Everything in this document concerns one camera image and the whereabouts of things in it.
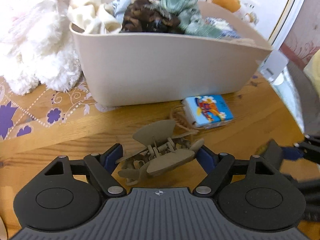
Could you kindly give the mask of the brown thin hair claw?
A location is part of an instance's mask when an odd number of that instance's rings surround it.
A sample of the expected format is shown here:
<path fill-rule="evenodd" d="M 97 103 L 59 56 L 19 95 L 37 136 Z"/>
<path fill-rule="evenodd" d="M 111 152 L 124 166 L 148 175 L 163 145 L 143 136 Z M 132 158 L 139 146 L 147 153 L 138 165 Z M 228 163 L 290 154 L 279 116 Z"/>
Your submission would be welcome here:
<path fill-rule="evenodd" d="M 185 116 L 184 106 L 177 105 L 173 107 L 170 111 L 169 118 L 176 122 L 176 126 L 193 134 L 199 133 L 199 130 L 196 129 L 193 125 L 189 123 L 187 117 Z"/>

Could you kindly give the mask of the taupe hair claw clip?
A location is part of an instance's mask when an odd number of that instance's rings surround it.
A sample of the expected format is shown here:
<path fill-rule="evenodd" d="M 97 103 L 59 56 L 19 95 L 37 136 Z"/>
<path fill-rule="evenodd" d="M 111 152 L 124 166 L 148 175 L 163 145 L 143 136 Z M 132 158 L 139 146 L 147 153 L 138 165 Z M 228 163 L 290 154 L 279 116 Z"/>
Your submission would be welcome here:
<path fill-rule="evenodd" d="M 190 142 L 187 137 L 195 130 L 174 135 L 175 120 L 161 120 L 137 130 L 132 138 L 144 145 L 141 151 L 126 154 L 116 160 L 122 163 L 118 176 L 126 179 L 128 186 L 136 185 L 145 178 L 157 177 L 192 161 L 204 139 Z"/>

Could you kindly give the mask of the blue cartoon tissue pack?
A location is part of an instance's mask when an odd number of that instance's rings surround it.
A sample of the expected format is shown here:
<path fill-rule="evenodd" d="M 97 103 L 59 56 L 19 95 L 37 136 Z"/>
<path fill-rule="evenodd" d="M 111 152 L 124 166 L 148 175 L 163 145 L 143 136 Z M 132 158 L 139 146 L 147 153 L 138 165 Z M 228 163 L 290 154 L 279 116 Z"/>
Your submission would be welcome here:
<path fill-rule="evenodd" d="M 191 96 L 182 104 L 186 119 L 195 128 L 215 128 L 234 119 L 221 95 Z"/>

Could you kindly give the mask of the brown plaid scrunchie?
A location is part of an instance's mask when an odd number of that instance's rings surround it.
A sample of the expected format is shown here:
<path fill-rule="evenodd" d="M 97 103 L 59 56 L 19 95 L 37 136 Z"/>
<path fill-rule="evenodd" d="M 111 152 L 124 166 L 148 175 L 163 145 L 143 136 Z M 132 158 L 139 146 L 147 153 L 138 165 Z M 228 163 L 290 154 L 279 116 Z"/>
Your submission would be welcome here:
<path fill-rule="evenodd" d="M 135 0 L 124 14 L 122 32 L 183 34 L 178 17 L 160 6 L 161 0 Z"/>

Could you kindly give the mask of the cream scrunchie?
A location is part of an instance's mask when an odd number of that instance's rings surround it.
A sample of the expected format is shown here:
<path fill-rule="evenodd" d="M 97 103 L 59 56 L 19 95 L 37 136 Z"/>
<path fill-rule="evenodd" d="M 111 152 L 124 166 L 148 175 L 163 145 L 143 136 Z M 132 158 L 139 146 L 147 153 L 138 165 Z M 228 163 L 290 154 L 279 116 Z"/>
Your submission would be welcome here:
<path fill-rule="evenodd" d="M 85 34 L 116 34 L 122 25 L 107 0 L 70 0 L 67 16 Z"/>

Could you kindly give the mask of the green scrunchie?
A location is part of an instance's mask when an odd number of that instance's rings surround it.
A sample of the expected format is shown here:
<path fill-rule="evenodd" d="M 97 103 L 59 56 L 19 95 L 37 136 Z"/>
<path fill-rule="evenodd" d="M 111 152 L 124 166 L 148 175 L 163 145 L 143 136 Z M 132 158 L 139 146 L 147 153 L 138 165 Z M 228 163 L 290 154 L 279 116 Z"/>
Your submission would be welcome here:
<path fill-rule="evenodd" d="M 197 3 L 198 0 L 161 0 L 160 6 L 178 17 L 178 27 L 186 35 L 221 38 L 219 29 L 205 23 Z"/>

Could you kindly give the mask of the blue white tissue pack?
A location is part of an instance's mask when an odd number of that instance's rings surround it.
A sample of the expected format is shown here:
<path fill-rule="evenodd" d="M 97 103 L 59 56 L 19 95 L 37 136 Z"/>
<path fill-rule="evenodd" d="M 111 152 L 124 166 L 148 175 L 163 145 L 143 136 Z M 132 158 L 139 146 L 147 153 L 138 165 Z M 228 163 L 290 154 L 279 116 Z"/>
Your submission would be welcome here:
<path fill-rule="evenodd" d="M 217 38 L 232 40 L 241 38 L 234 27 L 223 18 L 207 17 L 205 23 L 213 26 L 217 30 Z"/>

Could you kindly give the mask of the beige plastic storage bin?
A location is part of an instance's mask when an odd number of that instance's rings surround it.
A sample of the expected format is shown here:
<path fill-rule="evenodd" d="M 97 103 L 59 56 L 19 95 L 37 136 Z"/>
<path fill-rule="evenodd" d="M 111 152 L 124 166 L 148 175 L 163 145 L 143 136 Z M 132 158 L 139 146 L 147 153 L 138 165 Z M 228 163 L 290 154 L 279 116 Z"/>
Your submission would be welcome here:
<path fill-rule="evenodd" d="M 250 25 L 222 7 L 199 3 L 203 16 L 223 18 L 243 38 L 164 34 L 86 34 L 69 26 L 93 99 L 125 106 L 240 90 L 272 51 Z"/>

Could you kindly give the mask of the light blue folded blanket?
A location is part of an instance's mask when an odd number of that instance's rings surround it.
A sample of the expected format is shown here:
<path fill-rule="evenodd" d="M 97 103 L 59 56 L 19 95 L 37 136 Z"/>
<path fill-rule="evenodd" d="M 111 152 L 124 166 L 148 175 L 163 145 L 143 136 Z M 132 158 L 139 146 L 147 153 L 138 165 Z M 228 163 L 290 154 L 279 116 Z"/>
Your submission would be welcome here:
<path fill-rule="evenodd" d="M 300 131 L 304 133 L 300 96 L 287 66 L 281 71 L 278 77 L 271 82 L 271 86 L 293 116 Z"/>

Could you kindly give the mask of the white phone stand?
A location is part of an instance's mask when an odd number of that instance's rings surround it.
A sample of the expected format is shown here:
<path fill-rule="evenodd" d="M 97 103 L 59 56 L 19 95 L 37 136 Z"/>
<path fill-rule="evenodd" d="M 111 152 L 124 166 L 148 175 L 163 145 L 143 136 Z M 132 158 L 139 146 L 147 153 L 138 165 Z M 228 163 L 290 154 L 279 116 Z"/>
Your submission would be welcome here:
<path fill-rule="evenodd" d="M 287 66 L 289 59 L 279 50 L 273 50 L 261 63 L 259 72 L 269 82 L 273 82 Z"/>

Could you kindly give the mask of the yellow plush blanket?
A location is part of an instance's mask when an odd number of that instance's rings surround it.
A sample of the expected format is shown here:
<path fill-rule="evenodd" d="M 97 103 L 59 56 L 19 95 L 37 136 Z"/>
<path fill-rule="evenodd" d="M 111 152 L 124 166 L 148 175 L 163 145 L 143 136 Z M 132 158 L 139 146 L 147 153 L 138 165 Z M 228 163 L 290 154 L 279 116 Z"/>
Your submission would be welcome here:
<path fill-rule="evenodd" d="M 315 53 L 309 63 L 304 68 L 303 72 L 313 84 L 315 90 L 320 94 L 320 54 Z"/>

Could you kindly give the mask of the white plush lamb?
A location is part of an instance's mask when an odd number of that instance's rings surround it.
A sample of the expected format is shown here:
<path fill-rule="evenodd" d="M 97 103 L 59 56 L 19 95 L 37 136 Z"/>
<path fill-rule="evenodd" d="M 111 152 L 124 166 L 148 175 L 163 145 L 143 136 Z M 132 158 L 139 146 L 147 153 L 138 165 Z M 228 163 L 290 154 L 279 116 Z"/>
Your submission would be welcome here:
<path fill-rule="evenodd" d="M 1 0 L 1 76 L 15 94 L 28 94 L 40 84 L 66 92 L 80 78 L 69 2 Z"/>

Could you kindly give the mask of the orange white hamster plush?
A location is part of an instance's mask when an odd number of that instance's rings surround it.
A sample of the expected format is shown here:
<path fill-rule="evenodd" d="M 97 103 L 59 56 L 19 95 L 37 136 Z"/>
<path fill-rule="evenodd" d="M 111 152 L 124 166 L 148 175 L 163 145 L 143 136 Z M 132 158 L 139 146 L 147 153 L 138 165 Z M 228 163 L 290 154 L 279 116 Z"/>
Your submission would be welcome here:
<path fill-rule="evenodd" d="M 213 3 L 218 5 L 231 13 L 242 21 L 257 25 L 259 19 L 257 14 L 253 11 L 253 8 L 249 5 L 245 5 L 240 0 L 206 0 L 207 3 Z"/>

